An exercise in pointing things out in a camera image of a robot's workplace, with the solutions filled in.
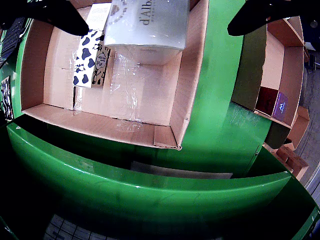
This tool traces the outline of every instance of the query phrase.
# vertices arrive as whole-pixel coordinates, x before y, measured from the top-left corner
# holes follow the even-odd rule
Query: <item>cardboard flap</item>
[[[72,5],[76,8],[90,7],[92,4],[111,3],[112,0],[70,0]]]
[[[154,145],[165,148],[176,148],[177,142],[170,126],[154,126]]]
[[[46,123],[81,134],[127,144],[154,147],[155,126],[40,104],[23,111]]]
[[[208,11],[209,1],[201,0],[189,14],[189,19],[193,20],[188,22],[186,49],[182,53],[170,119],[178,146],[181,146],[194,105],[204,55]]]
[[[304,34],[303,34],[303,29],[302,29],[300,17],[299,16],[292,16],[287,21],[294,28],[296,33],[301,38],[302,42],[304,42]]]
[[[33,20],[30,32],[43,33],[50,36],[53,26],[49,23]],[[42,104],[44,101],[44,75],[47,50],[50,38],[42,34],[29,34],[25,43],[21,67],[20,97],[21,110]]]
[[[304,49],[303,47],[291,46],[284,50],[284,61],[279,91],[287,98],[285,116],[282,122],[292,126],[304,75]]]
[[[285,47],[270,32],[266,33],[265,62],[261,86],[279,90],[284,65]]]
[[[266,58],[267,26],[246,34],[231,101],[254,111]]]
[[[268,23],[267,29],[285,47],[303,47],[305,45],[296,30],[285,19]]]
[[[308,109],[306,109],[305,107],[299,106],[297,113],[298,113],[298,116],[301,116],[304,119],[310,121]]]
[[[299,106],[297,111],[297,119],[287,137],[290,141],[292,141],[293,150],[297,149],[308,128],[309,122],[310,119],[308,110],[302,106]]]

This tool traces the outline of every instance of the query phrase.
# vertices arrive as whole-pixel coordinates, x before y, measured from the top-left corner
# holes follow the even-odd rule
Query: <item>plastic wrap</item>
[[[73,68],[75,60],[77,58],[76,52],[74,52],[72,58],[70,58],[70,67]],[[110,58],[109,70],[111,74],[109,79],[105,81],[103,86],[103,94],[108,99],[112,99],[114,95],[118,95],[119,92],[125,93],[124,104],[125,118],[117,124],[117,130],[121,132],[136,132],[142,127],[141,119],[139,118],[139,99],[137,91],[137,72],[140,70],[140,65],[134,61],[127,59],[121,54],[114,53],[114,57]],[[85,91],[92,91],[90,88],[74,87],[73,94],[73,114],[76,115],[83,111],[83,103],[85,98]]]
[[[126,106],[130,114],[127,119],[129,121],[141,121],[138,116],[140,100],[136,95],[136,73],[139,68],[139,64],[127,59],[121,54],[115,53],[110,94],[114,94],[115,91],[119,91],[120,88],[125,89]]]

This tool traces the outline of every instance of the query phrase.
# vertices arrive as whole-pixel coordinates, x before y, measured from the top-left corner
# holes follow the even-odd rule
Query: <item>clear plastic film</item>
[[[76,58],[77,53],[74,52],[72,58],[70,58],[70,67],[73,68]],[[105,99],[105,101],[100,104],[100,108],[104,109],[99,109],[95,114],[120,119],[121,121],[117,124],[117,131],[139,131],[143,126],[139,117],[141,96],[137,93],[137,88],[139,88],[137,78],[141,78],[141,76],[139,76],[140,64],[135,63],[121,54],[113,52],[113,56],[109,58],[108,70],[111,71],[111,73],[109,73],[109,76],[106,76],[103,90],[101,91],[101,94],[103,95],[101,98]],[[87,94],[85,94],[85,92],[88,93],[88,91],[97,90],[92,90],[92,88],[74,87],[74,115],[77,115],[82,111],[87,112],[87,109],[83,108],[83,104],[84,101],[89,101],[89,99],[86,98]]]
[[[140,64],[115,53],[113,62],[113,72],[110,82],[110,94],[116,91],[125,90],[125,102],[129,121],[122,120],[117,124],[117,130],[122,132],[136,132],[142,127],[139,118],[140,99],[137,91],[137,72],[140,70]]]

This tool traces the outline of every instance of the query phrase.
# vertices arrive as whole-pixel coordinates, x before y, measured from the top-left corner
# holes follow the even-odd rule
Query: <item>green panel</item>
[[[164,223],[227,219],[266,206],[290,179],[284,172],[241,179],[133,172],[61,150],[15,123],[7,129],[15,153],[36,176],[88,208],[123,218]]]

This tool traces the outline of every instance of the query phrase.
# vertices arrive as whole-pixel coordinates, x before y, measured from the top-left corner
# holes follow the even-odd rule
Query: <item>black object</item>
[[[13,25],[10,27],[10,29],[6,31],[0,55],[0,69],[21,42],[22,38],[20,35],[25,30],[25,23],[26,19],[24,17],[19,17],[13,22]]]
[[[40,20],[72,35],[87,35],[89,27],[68,0],[1,1],[0,27],[9,29],[16,18]]]
[[[14,119],[14,111],[11,101],[10,77],[6,77],[3,81],[1,81],[0,89],[2,95],[1,104],[3,105],[5,120],[11,121]]]
[[[245,35],[267,23],[295,16],[320,23],[319,9],[318,0],[247,0],[227,30],[231,36]]]

